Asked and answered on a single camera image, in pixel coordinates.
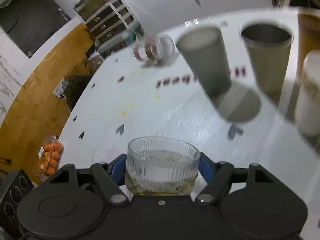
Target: screw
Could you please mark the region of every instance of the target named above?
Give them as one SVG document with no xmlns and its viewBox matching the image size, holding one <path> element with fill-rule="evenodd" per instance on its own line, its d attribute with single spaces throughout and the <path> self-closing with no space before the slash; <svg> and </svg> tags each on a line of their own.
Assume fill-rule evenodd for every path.
<svg viewBox="0 0 320 240">
<path fill-rule="evenodd" d="M 113 195 L 110 199 L 113 203 L 119 204 L 124 202 L 127 198 L 124 195 L 116 194 L 116 195 Z"/>
<path fill-rule="evenodd" d="M 209 194 L 201 194 L 198 196 L 198 200 L 202 203 L 209 203 L 213 200 L 213 196 Z"/>
<path fill-rule="evenodd" d="M 164 206 L 165 204 L 166 204 L 166 201 L 164 201 L 164 200 L 158 201 L 158 205 L 160 205 L 160 206 Z"/>
</svg>

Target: brown wooden surface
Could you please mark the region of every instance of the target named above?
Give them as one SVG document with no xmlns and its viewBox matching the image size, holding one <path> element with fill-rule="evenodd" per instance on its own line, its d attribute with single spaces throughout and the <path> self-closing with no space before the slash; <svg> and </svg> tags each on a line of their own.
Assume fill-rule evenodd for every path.
<svg viewBox="0 0 320 240">
<path fill-rule="evenodd" d="M 60 135 L 70 115 L 65 99 L 58 99 L 52 92 L 64 77 L 89 75 L 84 60 L 92 45 L 86 26 L 80 24 L 30 75 L 0 128 L 0 157 L 13 162 L 12 166 L 0 163 L 1 169 L 24 169 L 31 180 L 39 183 L 32 169 L 38 160 L 41 141 L 49 134 Z"/>
</svg>

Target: tabletop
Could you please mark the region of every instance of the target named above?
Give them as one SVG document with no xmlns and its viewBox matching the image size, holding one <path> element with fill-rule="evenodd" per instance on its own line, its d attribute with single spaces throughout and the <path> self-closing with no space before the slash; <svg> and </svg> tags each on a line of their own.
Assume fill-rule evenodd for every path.
<svg viewBox="0 0 320 240">
<path fill-rule="evenodd" d="M 128 142 L 142 136 L 163 136 L 196 146 L 213 161 L 235 167 L 260 163 L 308 206 L 301 236 L 318 240 L 320 229 L 320 155 L 297 130 L 292 113 L 298 56 L 298 9 L 245 10 L 194 19 L 161 34 L 174 42 L 186 30 L 219 26 L 226 47 L 232 86 L 212 100 L 177 54 L 169 65 L 145 67 L 132 48 L 108 57 L 73 109 L 60 136 L 64 153 L 60 166 L 87 168 L 110 162 L 127 152 Z M 240 39 L 243 25 L 281 22 L 294 33 L 284 86 L 278 100 L 256 85 L 251 62 Z M 205 186 L 199 177 L 195 194 Z M 234 189 L 244 187 L 235 185 Z"/>
</svg>

